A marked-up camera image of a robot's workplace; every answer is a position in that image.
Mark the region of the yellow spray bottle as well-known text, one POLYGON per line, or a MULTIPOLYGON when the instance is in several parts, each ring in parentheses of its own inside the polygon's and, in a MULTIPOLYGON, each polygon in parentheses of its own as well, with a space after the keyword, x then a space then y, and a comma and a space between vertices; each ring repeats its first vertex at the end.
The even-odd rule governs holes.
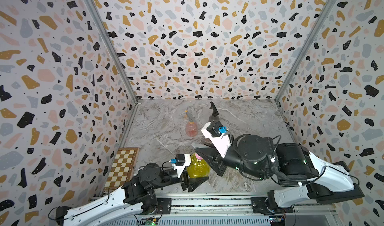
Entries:
POLYGON ((191 157, 191 164, 187 168, 189 178, 202 178, 208 177, 210 174, 210 166, 204 161, 203 158, 194 154, 191 157))

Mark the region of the orange grey spray nozzle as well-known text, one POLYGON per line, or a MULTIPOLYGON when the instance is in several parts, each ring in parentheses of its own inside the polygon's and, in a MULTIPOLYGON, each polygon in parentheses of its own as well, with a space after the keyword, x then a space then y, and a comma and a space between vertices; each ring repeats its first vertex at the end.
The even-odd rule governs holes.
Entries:
POLYGON ((190 123, 193 124, 193 123, 196 122, 195 118, 192 116, 192 114, 189 111, 185 111, 185 114, 188 117, 188 120, 189 120, 190 123))

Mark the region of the black spray nozzle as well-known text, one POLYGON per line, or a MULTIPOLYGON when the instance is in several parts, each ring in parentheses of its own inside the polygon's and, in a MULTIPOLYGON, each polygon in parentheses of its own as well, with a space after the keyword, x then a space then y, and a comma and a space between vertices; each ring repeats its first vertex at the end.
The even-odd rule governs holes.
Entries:
POLYGON ((210 109, 212 110, 212 117, 217 117, 219 115, 219 112, 213 102, 210 102, 211 107, 210 109))

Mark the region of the pink grey spray nozzle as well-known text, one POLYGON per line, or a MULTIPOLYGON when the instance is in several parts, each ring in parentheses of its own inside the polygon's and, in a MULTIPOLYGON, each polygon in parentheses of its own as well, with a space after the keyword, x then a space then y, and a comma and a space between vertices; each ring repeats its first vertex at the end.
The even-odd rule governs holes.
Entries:
POLYGON ((202 144, 202 143, 196 143, 196 142, 192 142, 192 147, 194 148, 194 152, 195 152, 195 156, 197 157, 197 159, 199 160, 202 160, 203 158, 197 153, 197 149, 207 149, 207 148, 210 148, 210 146, 206 145, 206 144, 202 144))

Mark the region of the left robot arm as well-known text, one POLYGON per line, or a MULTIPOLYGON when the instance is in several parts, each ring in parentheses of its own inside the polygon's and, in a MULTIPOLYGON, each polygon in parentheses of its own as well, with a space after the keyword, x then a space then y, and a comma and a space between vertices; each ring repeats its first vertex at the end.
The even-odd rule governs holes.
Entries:
POLYGON ((190 193, 208 179, 190 179, 186 169, 178 176, 174 169, 164 170, 150 163, 107 196, 77 208, 58 207, 55 217, 50 219, 59 226, 103 226, 125 216, 151 214, 159 205, 156 189, 180 184, 190 193))

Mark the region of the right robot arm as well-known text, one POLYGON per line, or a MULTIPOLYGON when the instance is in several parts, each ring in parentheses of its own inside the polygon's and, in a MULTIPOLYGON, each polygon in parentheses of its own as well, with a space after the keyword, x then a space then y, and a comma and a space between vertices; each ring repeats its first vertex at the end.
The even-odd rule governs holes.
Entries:
POLYGON ((332 164, 301 145, 275 144, 272 138, 250 134, 231 139, 230 143, 225 156, 212 147, 196 148, 195 152, 218 176, 232 168, 247 179, 271 179, 281 186, 281 190, 271 190, 266 198, 254 203, 258 213, 273 215, 306 200, 334 204, 365 196, 359 184, 353 182, 345 162, 332 164))

